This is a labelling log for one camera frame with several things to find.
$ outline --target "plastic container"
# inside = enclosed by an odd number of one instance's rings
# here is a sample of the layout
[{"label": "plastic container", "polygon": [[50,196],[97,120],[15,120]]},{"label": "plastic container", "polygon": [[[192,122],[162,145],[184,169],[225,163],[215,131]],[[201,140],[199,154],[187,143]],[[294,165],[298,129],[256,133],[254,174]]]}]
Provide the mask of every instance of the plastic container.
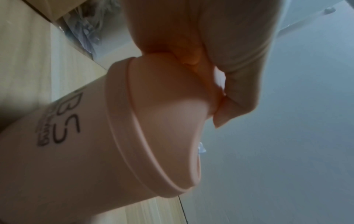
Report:
[{"label": "plastic container", "polygon": [[210,108],[205,83],[169,54],[113,64],[0,134],[0,220],[70,223],[188,191]]}]

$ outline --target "bottle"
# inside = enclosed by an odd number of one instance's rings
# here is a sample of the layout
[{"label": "bottle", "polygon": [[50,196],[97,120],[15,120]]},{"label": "bottle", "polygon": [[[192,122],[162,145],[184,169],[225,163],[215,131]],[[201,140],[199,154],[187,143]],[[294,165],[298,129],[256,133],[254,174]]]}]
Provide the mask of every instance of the bottle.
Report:
[{"label": "bottle", "polygon": [[70,223],[200,181],[210,93],[171,54],[113,64],[106,76],[0,133],[0,220]]}]

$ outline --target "hand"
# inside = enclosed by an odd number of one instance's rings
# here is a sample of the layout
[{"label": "hand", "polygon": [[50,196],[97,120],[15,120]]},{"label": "hand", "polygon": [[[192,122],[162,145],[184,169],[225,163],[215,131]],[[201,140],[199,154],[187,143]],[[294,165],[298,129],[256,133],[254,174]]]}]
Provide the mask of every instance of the hand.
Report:
[{"label": "hand", "polygon": [[249,113],[258,103],[260,75],[282,0],[121,0],[143,53],[172,52],[197,66],[207,57],[226,76],[214,125]]}]

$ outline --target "wooden surface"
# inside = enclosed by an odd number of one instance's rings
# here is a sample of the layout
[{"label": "wooden surface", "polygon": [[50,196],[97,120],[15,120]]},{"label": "wooden surface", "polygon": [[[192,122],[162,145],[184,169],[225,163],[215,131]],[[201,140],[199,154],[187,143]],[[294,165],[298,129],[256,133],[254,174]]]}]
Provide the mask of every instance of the wooden surface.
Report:
[{"label": "wooden surface", "polygon": [[[0,0],[0,128],[104,75],[58,28],[21,0]],[[90,224],[185,224],[179,198],[154,198]]]}]

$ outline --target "pink lid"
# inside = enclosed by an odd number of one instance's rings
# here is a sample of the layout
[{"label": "pink lid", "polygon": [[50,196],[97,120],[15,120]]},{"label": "pink lid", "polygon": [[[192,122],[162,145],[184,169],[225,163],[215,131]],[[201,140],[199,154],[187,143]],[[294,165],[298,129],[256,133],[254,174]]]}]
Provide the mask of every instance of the pink lid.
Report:
[{"label": "pink lid", "polygon": [[193,72],[164,54],[126,59],[110,67],[105,95],[115,141],[141,183],[162,197],[199,183],[209,99]]}]

